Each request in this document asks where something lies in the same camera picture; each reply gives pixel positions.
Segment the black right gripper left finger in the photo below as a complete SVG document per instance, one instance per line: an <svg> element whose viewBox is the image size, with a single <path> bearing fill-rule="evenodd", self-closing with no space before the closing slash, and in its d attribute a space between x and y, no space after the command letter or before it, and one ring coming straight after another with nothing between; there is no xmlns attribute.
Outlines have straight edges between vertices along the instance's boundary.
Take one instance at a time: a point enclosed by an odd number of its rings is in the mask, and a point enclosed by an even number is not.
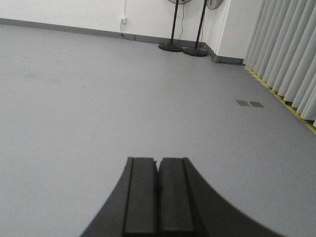
<svg viewBox="0 0 316 237"><path fill-rule="evenodd" d="M155 236L156 176L157 167L153 158L129 157L115 188L82 236Z"/></svg>

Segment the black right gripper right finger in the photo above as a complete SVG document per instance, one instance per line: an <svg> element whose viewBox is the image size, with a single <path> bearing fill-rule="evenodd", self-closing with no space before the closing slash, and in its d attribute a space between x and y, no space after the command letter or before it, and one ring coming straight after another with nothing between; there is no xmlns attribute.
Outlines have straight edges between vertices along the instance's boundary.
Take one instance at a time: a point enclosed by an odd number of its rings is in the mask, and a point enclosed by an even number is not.
<svg viewBox="0 0 316 237"><path fill-rule="evenodd" d="M159 171L162 237L277 237L219 195L188 158L163 158Z"/></svg>

